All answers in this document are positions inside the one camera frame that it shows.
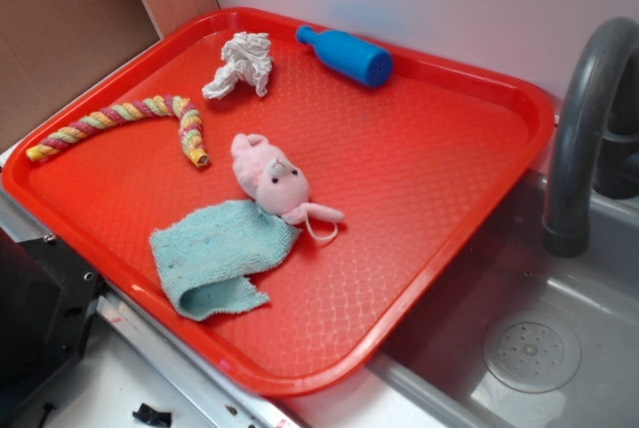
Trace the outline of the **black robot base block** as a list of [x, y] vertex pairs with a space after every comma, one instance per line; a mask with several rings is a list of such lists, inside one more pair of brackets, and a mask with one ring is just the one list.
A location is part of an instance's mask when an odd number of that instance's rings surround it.
[[3, 426], [83, 358], [102, 285], [64, 240], [1, 233]]

